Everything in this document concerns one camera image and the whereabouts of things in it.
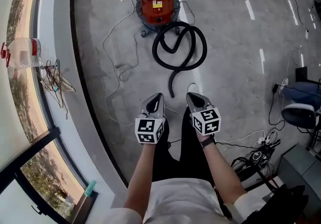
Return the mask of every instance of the white shirt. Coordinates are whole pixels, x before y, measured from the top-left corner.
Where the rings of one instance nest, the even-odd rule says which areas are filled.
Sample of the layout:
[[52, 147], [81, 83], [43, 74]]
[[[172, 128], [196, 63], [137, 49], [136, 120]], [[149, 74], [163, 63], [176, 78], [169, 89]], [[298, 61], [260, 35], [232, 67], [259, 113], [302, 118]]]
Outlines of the white shirt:
[[[233, 218], [237, 215], [235, 221], [230, 222], [223, 215], [215, 191], [208, 181], [195, 178], [172, 178], [152, 183], [143, 223], [241, 223], [252, 212], [260, 210], [264, 205], [265, 202], [261, 198], [244, 194], [234, 205], [227, 205], [229, 209], [234, 208]], [[141, 224], [142, 219], [132, 209], [114, 208], [108, 211], [104, 223]]]

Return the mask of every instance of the vacuum cleaner label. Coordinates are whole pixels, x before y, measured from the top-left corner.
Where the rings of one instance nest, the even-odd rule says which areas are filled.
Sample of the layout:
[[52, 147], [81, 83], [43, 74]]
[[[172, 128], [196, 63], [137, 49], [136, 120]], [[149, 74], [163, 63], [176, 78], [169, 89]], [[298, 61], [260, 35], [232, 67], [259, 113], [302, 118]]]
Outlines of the vacuum cleaner label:
[[157, 1], [156, 0], [153, 0], [152, 1], [152, 7], [153, 8], [162, 8], [163, 7], [163, 2], [162, 1]]

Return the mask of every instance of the teal object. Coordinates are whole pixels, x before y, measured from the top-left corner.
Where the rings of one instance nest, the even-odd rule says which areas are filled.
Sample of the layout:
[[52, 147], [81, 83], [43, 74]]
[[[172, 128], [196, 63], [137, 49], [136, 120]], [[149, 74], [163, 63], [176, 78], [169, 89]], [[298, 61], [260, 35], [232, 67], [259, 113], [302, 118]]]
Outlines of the teal object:
[[96, 181], [92, 180], [89, 185], [87, 186], [86, 190], [85, 190], [85, 195], [88, 197], [91, 195], [92, 190], [94, 189], [94, 186], [96, 185]]

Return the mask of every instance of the window frame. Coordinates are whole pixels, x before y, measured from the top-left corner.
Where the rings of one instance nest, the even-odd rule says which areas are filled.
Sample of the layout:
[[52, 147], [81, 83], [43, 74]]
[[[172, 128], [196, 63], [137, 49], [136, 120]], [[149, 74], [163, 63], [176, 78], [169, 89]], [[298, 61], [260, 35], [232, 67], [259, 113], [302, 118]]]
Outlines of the window frame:
[[[40, 0], [33, 0], [31, 18], [30, 18], [30, 37], [37, 37], [38, 15], [39, 15], [39, 3]], [[86, 189], [88, 182], [81, 175], [80, 171], [76, 167], [75, 163], [68, 154], [63, 141], [60, 137], [60, 130], [55, 126], [53, 118], [50, 114], [48, 102], [46, 100], [45, 92], [40, 83], [40, 78], [37, 75], [40, 74], [40, 69], [35, 68], [32, 70], [34, 85], [37, 92], [38, 101], [43, 112], [43, 116], [48, 126], [48, 131], [37, 137], [30, 145], [24, 149], [20, 154], [13, 158], [9, 163], [0, 170], [0, 194], [6, 189], [6, 187], [16, 180], [28, 197], [37, 205], [39, 211], [34, 209], [38, 214], [44, 214], [49, 216], [57, 223], [85, 223], [90, 213], [90, 210], [97, 198], [98, 193], [92, 192], [90, 197], [83, 194], [79, 202], [74, 206], [71, 217], [68, 220], [64, 219], [59, 213], [57, 213], [33, 188], [31, 183], [24, 176], [20, 168], [27, 163], [33, 156], [41, 151], [51, 141], [54, 141], [59, 153], [61, 154], [66, 165], [75, 176], [80, 185]]]

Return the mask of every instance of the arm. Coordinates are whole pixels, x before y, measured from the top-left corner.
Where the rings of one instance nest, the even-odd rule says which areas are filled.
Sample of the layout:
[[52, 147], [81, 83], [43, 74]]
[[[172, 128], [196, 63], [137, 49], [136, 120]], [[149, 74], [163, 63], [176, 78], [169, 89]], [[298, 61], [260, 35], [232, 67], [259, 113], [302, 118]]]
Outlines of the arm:
[[[209, 137], [203, 137], [198, 131], [196, 131], [196, 134], [200, 142]], [[209, 164], [214, 183], [224, 203], [235, 203], [241, 195], [246, 193], [238, 176], [226, 162], [214, 143], [207, 145], [203, 151]]]
[[145, 144], [130, 180], [124, 208], [133, 209], [144, 219], [151, 188], [155, 145]]

